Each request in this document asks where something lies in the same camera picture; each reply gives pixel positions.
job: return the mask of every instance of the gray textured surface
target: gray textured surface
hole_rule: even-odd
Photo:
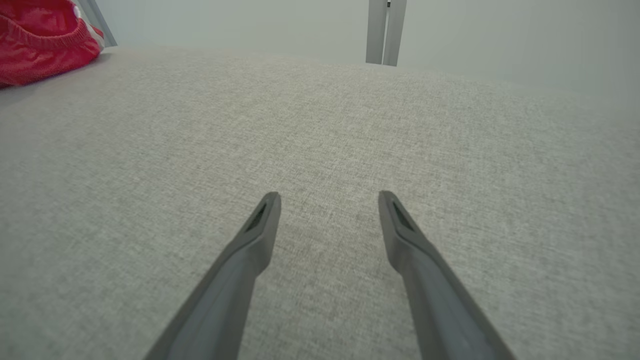
[[[0,92],[0,357],[137,359],[260,197],[241,359],[418,359],[394,191],[520,359],[640,353],[640,124],[378,65],[113,48]]]

